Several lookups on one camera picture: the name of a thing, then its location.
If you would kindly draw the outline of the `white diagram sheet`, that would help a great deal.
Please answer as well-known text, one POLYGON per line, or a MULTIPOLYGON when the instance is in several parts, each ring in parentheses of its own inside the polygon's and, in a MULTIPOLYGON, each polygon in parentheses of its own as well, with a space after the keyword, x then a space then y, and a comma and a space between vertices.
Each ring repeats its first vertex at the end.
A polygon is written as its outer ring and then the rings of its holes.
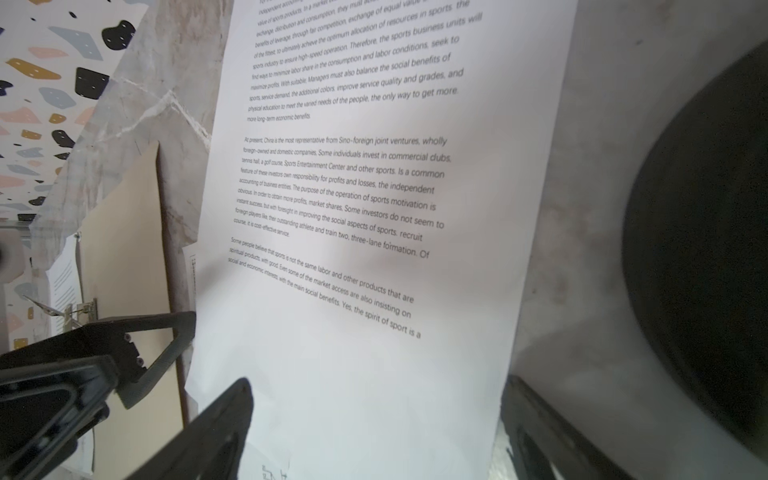
POLYGON ((188 302, 192 310, 196 309, 196 254, 197 244, 192 243, 182 248, 185 264, 185 277, 188 302))

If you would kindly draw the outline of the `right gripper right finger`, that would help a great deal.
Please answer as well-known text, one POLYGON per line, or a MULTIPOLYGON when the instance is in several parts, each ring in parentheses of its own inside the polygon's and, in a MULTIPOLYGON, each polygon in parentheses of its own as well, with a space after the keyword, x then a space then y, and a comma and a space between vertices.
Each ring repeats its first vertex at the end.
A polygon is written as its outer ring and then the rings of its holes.
POLYGON ((522 378, 507 378, 500 417, 519 479, 629 479, 522 378))

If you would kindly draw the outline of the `white text sheet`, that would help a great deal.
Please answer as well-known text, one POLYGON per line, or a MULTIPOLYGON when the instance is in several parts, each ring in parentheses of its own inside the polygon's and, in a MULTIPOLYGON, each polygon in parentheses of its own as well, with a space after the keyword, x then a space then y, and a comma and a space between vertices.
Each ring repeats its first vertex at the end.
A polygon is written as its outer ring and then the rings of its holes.
POLYGON ((577 5, 238 1, 187 389, 243 479, 489 475, 577 5))
POLYGON ((61 253, 47 271, 49 306, 60 312, 60 315, 49 316, 52 336, 65 332, 68 322, 63 314, 69 307, 75 308, 83 301, 77 265, 77 247, 77 235, 68 236, 61 253))

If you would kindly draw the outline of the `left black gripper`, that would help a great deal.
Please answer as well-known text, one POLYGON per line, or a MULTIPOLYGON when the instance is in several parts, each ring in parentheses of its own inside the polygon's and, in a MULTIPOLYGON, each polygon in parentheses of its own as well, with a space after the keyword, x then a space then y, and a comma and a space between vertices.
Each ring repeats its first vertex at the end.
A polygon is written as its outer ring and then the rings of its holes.
POLYGON ((2 355, 1 477, 45 477, 108 418, 116 387, 125 408, 136 406, 190 346, 195 329, 193 311, 112 317, 2 355), (133 336, 166 328, 172 341, 146 365, 133 336))

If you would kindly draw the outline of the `beige manila folder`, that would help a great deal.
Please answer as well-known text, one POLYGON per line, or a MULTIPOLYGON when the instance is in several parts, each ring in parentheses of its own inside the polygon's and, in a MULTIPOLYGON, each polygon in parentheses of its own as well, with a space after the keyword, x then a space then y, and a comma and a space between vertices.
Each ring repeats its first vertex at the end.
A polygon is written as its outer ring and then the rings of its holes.
MULTIPOLYGON (((169 312, 157 174, 159 145, 150 144, 119 185, 80 227, 83 295, 100 318, 169 312)), ((124 479, 183 428, 177 371, 170 367, 153 390, 127 409, 117 395, 110 416, 94 430, 94 478, 124 479)))

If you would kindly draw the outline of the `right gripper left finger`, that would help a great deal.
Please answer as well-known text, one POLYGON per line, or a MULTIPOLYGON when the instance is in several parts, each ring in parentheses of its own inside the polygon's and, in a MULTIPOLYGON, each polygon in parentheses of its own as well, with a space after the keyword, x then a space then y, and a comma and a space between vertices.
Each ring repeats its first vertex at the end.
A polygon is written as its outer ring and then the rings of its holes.
POLYGON ((252 411, 251 385, 240 378, 130 477, 236 479, 252 411))

